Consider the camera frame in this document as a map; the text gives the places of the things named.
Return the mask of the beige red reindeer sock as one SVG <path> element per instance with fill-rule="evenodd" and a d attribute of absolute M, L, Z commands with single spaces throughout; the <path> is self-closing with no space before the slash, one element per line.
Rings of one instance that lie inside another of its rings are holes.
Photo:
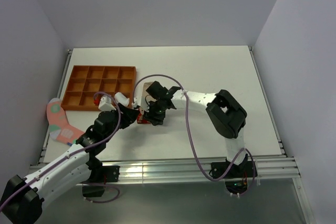
<path fill-rule="evenodd" d="M 145 82 L 142 87 L 142 93 L 141 93 L 141 99 L 139 102 L 139 111 L 140 114 L 137 117 L 137 124 L 150 124 L 150 122 L 145 119 L 144 113 L 145 109 L 149 106 L 149 103 L 151 101 L 155 102 L 156 99 L 152 98 L 148 92 L 146 91 L 147 88 L 152 84 L 153 82 Z"/>

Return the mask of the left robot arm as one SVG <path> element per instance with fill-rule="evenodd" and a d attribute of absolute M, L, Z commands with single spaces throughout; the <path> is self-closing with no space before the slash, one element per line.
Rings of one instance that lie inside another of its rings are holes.
<path fill-rule="evenodd" d="M 78 183 L 99 181 L 102 163 L 96 156 L 119 129 L 133 124 L 138 114 L 139 110 L 122 104 L 101 112 L 57 159 L 25 178 L 12 177 L 1 198 L 1 212 L 12 223 L 35 223 L 52 201 Z"/>

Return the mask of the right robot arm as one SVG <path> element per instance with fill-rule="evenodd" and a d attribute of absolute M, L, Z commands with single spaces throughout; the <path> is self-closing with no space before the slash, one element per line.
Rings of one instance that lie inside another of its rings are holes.
<path fill-rule="evenodd" d="M 247 112 L 227 91 L 200 93 L 173 86 L 170 89 L 154 81 L 145 88 L 142 99 L 143 118 L 152 125 L 162 125 L 166 110 L 190 109 L 206 113 L 219 135 L 224 137 L 227 149 L 227 170 L 234 177 L 245 171 L 247 151 L 244 126 Z"/>

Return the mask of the orange compartment tray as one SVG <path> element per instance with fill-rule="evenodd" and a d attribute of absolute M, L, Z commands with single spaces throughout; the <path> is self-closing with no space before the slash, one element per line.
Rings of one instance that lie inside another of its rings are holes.
<path fill-rule="evenodd" d="M 135 66 L 73 66 L 61 106 L 65 111 L 98 111 L 97 92 L 120 92 L 131 100 L 136 75 Z"/>

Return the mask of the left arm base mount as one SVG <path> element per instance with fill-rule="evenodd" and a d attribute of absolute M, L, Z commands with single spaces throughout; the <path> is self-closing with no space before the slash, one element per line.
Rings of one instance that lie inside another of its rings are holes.
<path fill-rule="evenodd" d="M 104 193 L 109 191 L 115 191 L 116 195 L 110 199 L 116 200 L 120 196 L 120 189 L 110 183 L 116 183 L 119 180 L 120 166 L 102 166 L 98 171 L 90 176 L 90 178 L 82 184 L 82 196 L 85 200 L 92 200 L 94 198 L 100 198 Z"/>

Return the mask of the white sock black cuff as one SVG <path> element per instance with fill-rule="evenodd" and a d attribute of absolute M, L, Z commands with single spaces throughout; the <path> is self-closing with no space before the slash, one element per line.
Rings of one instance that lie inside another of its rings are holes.
<path fill-rule="evenodd" d="M 117 92 L 114 95 L 114 99 L 117 103 L 122 104 L 123 106 L 129 106 L 130 99 L 126 97 L 123 93 Z"/>

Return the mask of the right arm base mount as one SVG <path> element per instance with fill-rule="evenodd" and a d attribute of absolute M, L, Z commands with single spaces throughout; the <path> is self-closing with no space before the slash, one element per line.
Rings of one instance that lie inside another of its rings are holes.
<path fill-rule="evenodd" d="M 213 179 L 219 178 L 228 168 L 230 162 L 212 162 L 209 175 Z M 243 194 L 248 190 L 248 179 L 252 182 L 256 179 L 258 173 L 255 162 L 248 160 L 248 155 L 245 155 L 243 162 L 240 165 L 233 164 L 224 179 L 229 179 L 225 182 L 226 189 L 234 194 Z"/>

